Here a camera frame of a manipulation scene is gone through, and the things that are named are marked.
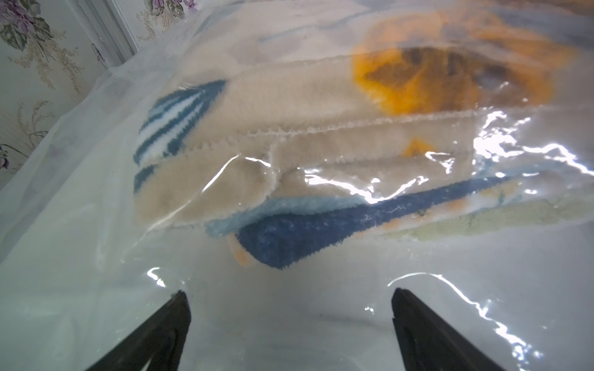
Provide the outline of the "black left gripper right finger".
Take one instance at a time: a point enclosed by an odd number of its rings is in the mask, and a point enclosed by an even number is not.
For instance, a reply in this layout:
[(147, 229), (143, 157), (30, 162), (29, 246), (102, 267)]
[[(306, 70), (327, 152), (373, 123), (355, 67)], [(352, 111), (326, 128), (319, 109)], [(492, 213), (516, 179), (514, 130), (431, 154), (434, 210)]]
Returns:
[(397, 288), (391, 307), (406, 370), (503, 371), (410, 290)]

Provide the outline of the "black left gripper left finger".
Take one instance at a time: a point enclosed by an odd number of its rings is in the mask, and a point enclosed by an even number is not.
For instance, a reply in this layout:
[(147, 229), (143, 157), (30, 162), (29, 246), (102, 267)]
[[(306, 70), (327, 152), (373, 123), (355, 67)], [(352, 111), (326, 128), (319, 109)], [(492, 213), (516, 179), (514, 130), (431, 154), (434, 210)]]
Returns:
[(191, 323), (185, 292), (178, 291), (159, 310), (88, 368), (89, 371), (176, 371)]

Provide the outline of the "clear plastic vacuum bag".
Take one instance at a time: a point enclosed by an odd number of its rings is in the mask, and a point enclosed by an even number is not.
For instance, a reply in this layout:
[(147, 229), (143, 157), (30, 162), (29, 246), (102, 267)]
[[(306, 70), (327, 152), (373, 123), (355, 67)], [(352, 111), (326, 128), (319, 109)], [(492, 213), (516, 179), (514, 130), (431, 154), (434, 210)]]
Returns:
[(591, 1), (207, 3), (1, 192), (4, 370), (591, 370)]

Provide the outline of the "beige blanket with orange pattern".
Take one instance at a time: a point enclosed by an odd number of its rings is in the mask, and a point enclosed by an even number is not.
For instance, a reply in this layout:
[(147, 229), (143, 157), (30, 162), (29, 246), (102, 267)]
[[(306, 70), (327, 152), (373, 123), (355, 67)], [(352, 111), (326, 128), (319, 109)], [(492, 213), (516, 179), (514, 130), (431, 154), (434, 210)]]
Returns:
[(157, 100), (133, 216), (201, 227), (284, 269), (357, 235), (529, 220), (593, 188), (593, 4), (492, 1), (372, 15), (354, 45)]

